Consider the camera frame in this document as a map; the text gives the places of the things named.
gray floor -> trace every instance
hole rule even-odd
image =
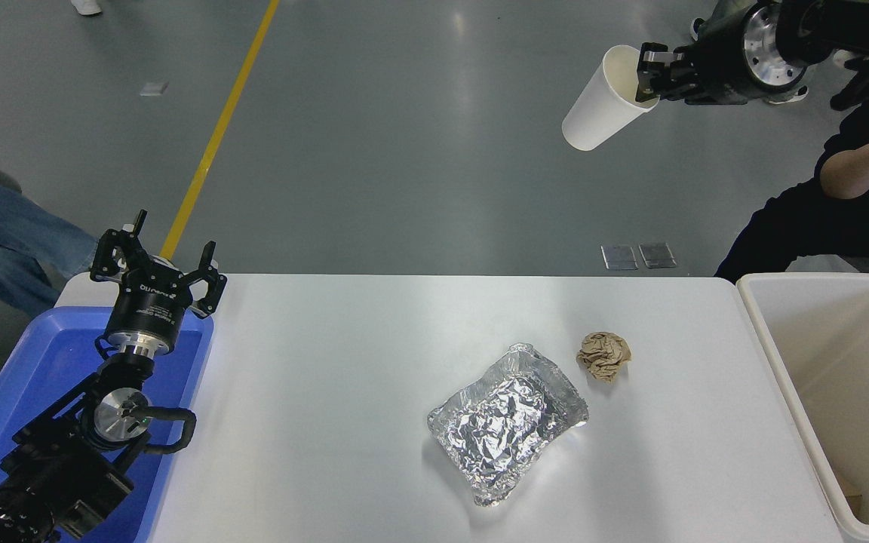
[[[0,168],[92,234],[166,237],[268,2],[0,0]],[[225,272],[608,275],[667,241],[711,275],[806,181],[849,79],[789,106],[662,103],[593,152],[562,117],[611,45],[687,40],[713,2],[283,0],[175,262]],[[162,97],[142,86],[168,81]],[[0,357],[24,328],[0,303]]]

yellow floor line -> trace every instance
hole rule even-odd
[[[266,13],[263,14],[263,20],[259,24],[259,28],[256,29],[253,44],[250,45],[250,51],[247,52],[244,65],[241,66],[241,72],[237,75],[234,88],[230,90],[230,96],[227,97],[227,104],[223,107],[223,112],[220,113],[220,119],[216,121],[216,127],[213,129],[213,135],[207,144],[207,150],[203,152],[203,158],[200,158],[200,166],[197,167],[193,181],[190,182],[190,187],[186,190],[186,196],[183,197],[183,203],[180,204],[176,219],[173,219],[173,226],[170,227],[170,233],[166,236],[163,248],[159,250],[159,254],[163,258],[173,258],[173,252],[180,244],[180,236],[183,236],[183,229],[186,228],[186,223],[190,219],[190,213],[193,213],[193,206],[196,205],[196,200],[200,196],[200,189],[203,189],[207,173],[210,172],[210,166],[213,165],[213,158],[216,157],[216,151],[220,148],[220,142],[223,141],[223,134],[226,133],[230,119],[234,116],[234,110],[237,109],[237,102],[241,99],[241,93],[244,92],[247,77],[250,76],[256,59],[256,53],[259,52],[259,46],[263,44],[263,38],[265,38],[266,30],[270,27],[273,13],[277,11],[278,3],[279,0],[270,0]]]

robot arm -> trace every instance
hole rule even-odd
[[[834,103],[845,109],[869,94],[869,0],[761,0],[710,21],[694,44],[643,44],[637,101],[747,103],[800,85],[835,49],[851,52],[844,66],[859,72]]]
[[[130,495],[125,471],[140,454],[176,453],[193,437],[193,412],[151,405],[143,384],[152,359],[173,350],[186,309],[200,318],[213,313],[227,278],[211,260],[212,241],[188,275],[149,255],[138,238],[145,217],[141,210],[131,228],[107,230],[93,261],[93,281],[120,284],[96,342],[103,364],[19,430],[0,463],[8,475],[0,484],[0,543],[54,542],[58,528],[80,539]],[[194,300],[189,288],[198,281],[207,282],[207,295]],[[149,444],[152,419],[183,422],[182,436]],[[120,449],[113,460],[103,456]]]

sneaker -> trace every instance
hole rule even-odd
[[[703,24],[706,22],[703,17],[697,17],[692,20],[689,24],[689,35],[693,41],[699,40],[699,29],[703,27]]]
[[[806,95],[809,91],[810,91],[810,89],[807,89],[806,85],[804,85],[804,86],[800,87],[799,90],[797,90],[796,95],[789,97],[789,99],[780,100],[778,97],[765,97],[765,99],[763,99],[763,102],[768,103],[771,106],[779,106],[779,104],[782,104],[782,103],[799,102],[800,100],[806,99]]]
[[[80,15],[86,15],[86,17],[103,12],[103,8],[100,7],[100,4],[96,0],[70,0],[70,2],[72,2],[75,10],[79,11]]]

white plastic bin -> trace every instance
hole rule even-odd
[[[840,528],[869,541],[869,275],[757,274],[738,288]],[[835,471],[859,489],[859,519]]]

